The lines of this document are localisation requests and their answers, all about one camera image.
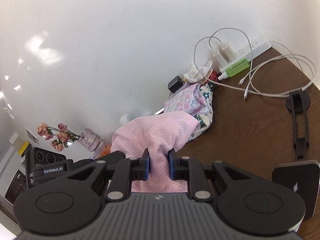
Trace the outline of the clear box of oranges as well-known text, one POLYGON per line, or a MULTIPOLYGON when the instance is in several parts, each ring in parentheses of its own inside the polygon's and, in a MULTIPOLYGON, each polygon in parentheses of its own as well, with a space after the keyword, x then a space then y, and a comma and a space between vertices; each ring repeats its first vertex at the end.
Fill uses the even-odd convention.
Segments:
POLYGON ((98 159, 111 152, 113 134, 114 132, 110 132, 100 140, 97 148, 94 150, 93 159, 98 159))

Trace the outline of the black power adapter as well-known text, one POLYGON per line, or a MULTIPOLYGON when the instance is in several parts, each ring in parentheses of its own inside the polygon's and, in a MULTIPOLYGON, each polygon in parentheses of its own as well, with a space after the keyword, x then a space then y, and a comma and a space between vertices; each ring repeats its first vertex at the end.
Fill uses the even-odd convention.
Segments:
POLYGON ((179 76, 176 76, 168 83, 168 90, 172 93, 176 93, 182 86, 182 79, 179 76))

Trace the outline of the white charger plug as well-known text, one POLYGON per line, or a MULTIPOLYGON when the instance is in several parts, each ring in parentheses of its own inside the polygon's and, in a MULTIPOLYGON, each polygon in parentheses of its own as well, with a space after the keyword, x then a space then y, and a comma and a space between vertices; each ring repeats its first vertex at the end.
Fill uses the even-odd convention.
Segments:
POLYGON ((235 52, 232 50, 232 48, 227 42, 221 43, 220 48, 222 50, 223 55, 226 56, 229 62, 233 62, 237 59, 235 52))
POLYGON ((228 65, 228 62, 225 60, 223 55, 220 53, 219 50, 214 50, 212 52, 214 60, 219 64, 220 67, 225 67, 228 65))

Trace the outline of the pink blue purple mesh garment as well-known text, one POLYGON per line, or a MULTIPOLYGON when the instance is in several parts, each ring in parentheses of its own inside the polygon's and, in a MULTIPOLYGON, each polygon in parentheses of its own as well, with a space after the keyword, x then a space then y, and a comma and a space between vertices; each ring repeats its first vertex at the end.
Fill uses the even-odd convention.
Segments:
POLYGON ((150 173, 146 181, 134 181, 133 192, 187 192, 187 182, 171 180, 168 152, 180 150, 199 121, 184 111, 136 118, 121 126, 112 137, 111 152, 120 151, 127 158, 140 158, 144 150, 150 155, 150 173))

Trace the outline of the purple floral folded cloth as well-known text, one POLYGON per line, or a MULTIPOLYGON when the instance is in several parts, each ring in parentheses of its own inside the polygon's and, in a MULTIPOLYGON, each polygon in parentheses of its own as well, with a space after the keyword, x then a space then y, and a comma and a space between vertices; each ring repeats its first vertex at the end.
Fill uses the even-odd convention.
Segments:
POLYGON ((188 114, 196 113, 200 108, 200 85, 195 83, 185 87, 178 93, 170 96, 164 104, 164 113, 184 111, 188 114))

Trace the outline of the teal floral folded cloth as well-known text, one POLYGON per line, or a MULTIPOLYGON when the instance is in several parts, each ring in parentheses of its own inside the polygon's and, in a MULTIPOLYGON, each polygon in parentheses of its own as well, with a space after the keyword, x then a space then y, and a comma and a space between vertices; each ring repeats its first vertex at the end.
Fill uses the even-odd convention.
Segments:
POLYGON ((199 124, 189 137, 192 141, 203 134, 213 122, 213 91, 208 84, 200 87, 200 109, 193 114, 193 117, 198 120, 199 124))

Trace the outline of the pink textured vase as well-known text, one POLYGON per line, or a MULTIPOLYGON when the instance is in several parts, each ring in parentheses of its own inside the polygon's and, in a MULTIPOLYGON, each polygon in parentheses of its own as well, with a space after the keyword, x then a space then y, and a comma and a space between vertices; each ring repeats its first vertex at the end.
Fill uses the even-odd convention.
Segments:
POLYGON ((81 134, 78 142, 84 146, 89 152, 93 152, 100 144, 100 137, 86 128, 81 134))

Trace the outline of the dried pink flower bouquet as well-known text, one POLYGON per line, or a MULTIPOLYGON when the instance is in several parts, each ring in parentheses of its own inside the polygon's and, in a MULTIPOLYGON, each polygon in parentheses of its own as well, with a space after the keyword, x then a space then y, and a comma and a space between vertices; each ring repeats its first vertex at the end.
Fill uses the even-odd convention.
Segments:
POLYGON ((65 148, 68 148, 69 143, 74 143, 80 139, 80 135, 70 131, 64 123, 58 124, 57 128, 42 123, 37 127, 37 134, 49 140, 50 146, 57 152, 62 152, 65 148))

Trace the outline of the green spray bottle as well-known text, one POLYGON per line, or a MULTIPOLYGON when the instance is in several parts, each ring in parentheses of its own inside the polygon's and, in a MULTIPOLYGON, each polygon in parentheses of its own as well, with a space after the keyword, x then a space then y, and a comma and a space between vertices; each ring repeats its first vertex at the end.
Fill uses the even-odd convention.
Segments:
POLYGON ((224 71, 221 71, 220 72, 221 75, 218 76, 218 80, 221 81, 229 77, 233 77, 249 67, 250 67, 250 63, 245 57, 242 59, 239 59, 238 61, 235 61, 234 63, 232 63, 224 71))

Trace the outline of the crumpled white tissue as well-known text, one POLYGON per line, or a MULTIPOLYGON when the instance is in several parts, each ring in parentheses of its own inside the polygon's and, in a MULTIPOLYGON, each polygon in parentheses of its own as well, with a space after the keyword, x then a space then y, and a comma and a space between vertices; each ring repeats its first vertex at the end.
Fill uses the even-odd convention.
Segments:
POLYGON ((213 72, 213 62, 209 61, 205 66, 200 66, 199 69, 193 64, 187 73, 183 75, 183 80, 189 83, 205 83, 213 72))

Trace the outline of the white round robot toy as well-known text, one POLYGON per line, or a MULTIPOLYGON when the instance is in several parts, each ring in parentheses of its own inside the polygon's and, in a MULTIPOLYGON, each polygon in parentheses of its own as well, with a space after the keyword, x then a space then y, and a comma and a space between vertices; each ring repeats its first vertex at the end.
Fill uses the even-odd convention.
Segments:
POLYGON ((131 122, 132 120, 142 117, 142 116, 149 116, 151 114, 150 111, 144 111, 141 109, 136 109, 131 111, 130 113, 123 114, 119 119, 120 126, 131 122))

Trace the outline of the red box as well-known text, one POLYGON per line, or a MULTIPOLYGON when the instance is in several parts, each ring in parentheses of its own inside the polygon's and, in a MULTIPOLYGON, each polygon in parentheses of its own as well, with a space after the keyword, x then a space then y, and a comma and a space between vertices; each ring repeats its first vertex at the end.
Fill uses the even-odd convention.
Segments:
POLYGON ((210 89, 213 91, 213 90, 217 89, 217 87, 219 86, 219 85, 217 85, 218 82, 219 82, 219 80, 217 78, 217 73, 215 72, 215 70, 213 70, 211 75, 208 77, 206 84, 208 84, 210 89))

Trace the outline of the right white charger plug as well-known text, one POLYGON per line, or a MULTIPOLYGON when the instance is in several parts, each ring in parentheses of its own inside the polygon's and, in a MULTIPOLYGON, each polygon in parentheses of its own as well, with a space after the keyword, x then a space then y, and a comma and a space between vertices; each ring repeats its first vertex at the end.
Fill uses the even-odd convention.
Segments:
POLYGON ((221 43, 220 48, 222 50, 223 55, 226 56, 229 62, 233 62, 237 59, 235 52, 232 50, 232 48, 227 42, 221 43))

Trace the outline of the left white charger plug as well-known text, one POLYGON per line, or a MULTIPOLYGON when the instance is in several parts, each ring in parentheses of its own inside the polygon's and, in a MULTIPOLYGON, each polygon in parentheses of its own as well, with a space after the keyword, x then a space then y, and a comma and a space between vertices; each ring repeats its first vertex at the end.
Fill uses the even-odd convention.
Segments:
POLYGON ((228 65, 228 62, 225 60, 223 55, 220 53, 219 50, 214 50, 212 52, 214 60, 219 64, 220 67, 225 67, 228 65))

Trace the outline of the white power strip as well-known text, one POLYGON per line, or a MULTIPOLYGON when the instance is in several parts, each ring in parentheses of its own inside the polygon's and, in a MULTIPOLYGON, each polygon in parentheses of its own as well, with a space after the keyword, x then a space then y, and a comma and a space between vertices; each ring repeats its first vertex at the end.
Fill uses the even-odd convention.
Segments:
POLYGON ((233 63, 236 63, 242 58, 246 58, 248 62, 256 57, 260 56, 267 50, 271 48, 271 44, 269 40, 263 36, 256 38, 255 40, 250 42, 250 45, 245 45, 238 51, 234 53, 236 59, 227 64, 225 67, 219 67, 220 73, 223 73, 228 67, 230 67, 233 63))

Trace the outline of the black charger stand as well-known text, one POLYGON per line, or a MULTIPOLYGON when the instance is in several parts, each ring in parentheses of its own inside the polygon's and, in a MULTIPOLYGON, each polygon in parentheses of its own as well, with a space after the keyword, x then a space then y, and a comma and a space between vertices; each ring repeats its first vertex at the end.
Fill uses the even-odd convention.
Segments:
POLYGON ((293 148, 295 161, 303 161, 309 148, 309 122, 307 110, 310 106, 310 96, 302 89, 289 93, 285 106, 292 116, 293 148))

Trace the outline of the black wireless charger pad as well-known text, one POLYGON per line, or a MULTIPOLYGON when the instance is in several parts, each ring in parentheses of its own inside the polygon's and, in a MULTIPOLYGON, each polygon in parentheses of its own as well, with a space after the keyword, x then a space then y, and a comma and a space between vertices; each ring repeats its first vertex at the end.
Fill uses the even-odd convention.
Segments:
POLYGON ((303 198, 306 207, 305 220, 313 216, 319 193, 318 161, 278 164, 272 172, 272 181, 293 190, 303 198))

